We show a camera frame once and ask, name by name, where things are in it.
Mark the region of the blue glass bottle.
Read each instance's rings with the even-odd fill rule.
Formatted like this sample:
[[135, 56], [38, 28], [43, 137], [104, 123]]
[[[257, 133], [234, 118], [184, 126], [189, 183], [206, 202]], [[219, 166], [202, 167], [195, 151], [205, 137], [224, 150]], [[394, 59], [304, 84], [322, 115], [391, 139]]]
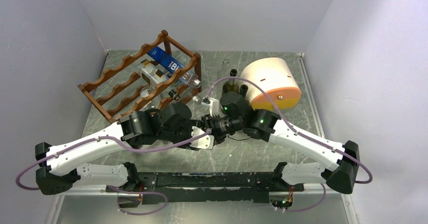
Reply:
[[147, 53], [153, 60], [162, 65], [170, 73], [174, 73], [176, 70], [184, 68], [184, 66], [166, 51], [160, 47], [155, 47]]

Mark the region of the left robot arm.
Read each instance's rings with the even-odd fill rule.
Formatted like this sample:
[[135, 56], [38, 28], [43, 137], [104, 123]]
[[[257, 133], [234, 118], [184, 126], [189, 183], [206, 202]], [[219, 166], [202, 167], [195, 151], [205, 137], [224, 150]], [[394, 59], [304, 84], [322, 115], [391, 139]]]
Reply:
[[214, 138], [211, 129], [192, 119], [190, 109], [183, 103], [173, 103], [161, 110], [135, 111], [73, 142], [57, 146], [37, 144], [37, 186], [45, 195], [91, 185], [108, 185], [132, 192], [142, 185], [134, 164], [107, 166], [92, 164], [92, 161], [121, 150], [154, 152], [151, 145], [156, 141], [166, 141], [169, 149], [199, 150], [212, 149]]

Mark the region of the green wine bottle silver neck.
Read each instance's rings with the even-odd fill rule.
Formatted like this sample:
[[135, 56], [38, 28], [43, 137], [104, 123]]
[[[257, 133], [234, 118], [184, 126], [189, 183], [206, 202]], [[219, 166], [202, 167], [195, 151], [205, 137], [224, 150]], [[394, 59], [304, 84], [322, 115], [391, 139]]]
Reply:
[[[232, 69], [230, 71], [230, 77], [236, 77], [238, 71], [236, 69]], [[239, 93], [240, 86], [235, 79], [228, 79], [222, 86], [222, 95], [228, 92], [236, 92]]]

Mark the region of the clear bottle black cap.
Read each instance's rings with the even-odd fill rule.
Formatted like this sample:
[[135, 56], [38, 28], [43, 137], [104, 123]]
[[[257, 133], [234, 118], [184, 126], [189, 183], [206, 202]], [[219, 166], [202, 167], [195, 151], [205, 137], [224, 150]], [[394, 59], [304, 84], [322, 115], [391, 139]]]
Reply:
[[[149, 96], [155, 90], [157, 84], [169, 80], [169, 77], [167, 77], [166, 74], [164, 74], [148, 60], [143, 60], [141, 62], [141, 65], [139, 66], [139, 75], [146, 82], [149, 81], [144, 89], [140, 91], [141, 98]], [[173, 101], [180, 101], [182, 99], [174, 87], [169, 87], [167, 89], [166, 96], [170, 96]], [[151, 103], [154, 105], [152, 107], [158, 106], [162, 99], [163, 95], [160, 93], [151, 101]]]

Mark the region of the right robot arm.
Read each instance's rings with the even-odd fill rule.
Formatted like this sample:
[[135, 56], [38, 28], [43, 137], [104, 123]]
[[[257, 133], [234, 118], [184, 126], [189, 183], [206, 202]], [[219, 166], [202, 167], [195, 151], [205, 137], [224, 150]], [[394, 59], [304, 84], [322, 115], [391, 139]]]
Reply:
[[201, 118], [200, 128], [211, 129], [216, 144], [228, 134], [242, 131], [251, 139], [284, 145], [313, 159], [313, 163], [280, 163], [272, 178], [273, 186], [284, 191], [290, 185], [326, 184], [342, 194], [351, 194], [356, 184], [360, 159], [359, 146], [348, 140], [334, 142], [299, 127], [285, 123], [279, 114], [266, 109], [253, 109], [235, 92], [220, 100], [226, 114], [208, 114]]

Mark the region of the tall clear glass bottle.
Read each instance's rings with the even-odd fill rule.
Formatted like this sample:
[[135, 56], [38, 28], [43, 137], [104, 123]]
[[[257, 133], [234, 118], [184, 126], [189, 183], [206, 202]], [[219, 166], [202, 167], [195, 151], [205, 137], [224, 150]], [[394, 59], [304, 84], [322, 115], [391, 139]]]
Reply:
[[219, 64], [219, 68], [217, 71], [217, 80], [220, 80], [222, 78], [227, 78], [230, 76], [230, 60], [229, 59], [222, 59], [222, 61]]

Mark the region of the dark wine bottle black neck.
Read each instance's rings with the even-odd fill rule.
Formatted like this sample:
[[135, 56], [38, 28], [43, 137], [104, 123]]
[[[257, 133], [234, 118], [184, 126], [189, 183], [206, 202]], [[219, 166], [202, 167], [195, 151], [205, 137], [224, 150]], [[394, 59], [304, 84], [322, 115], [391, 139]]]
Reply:
[[246, 97], [247, 92], [248, 92], [248, 86], [246, 84], [242, 84], [239, 89], [239, 95], [241, 95], [248, 102], [248, 99]]

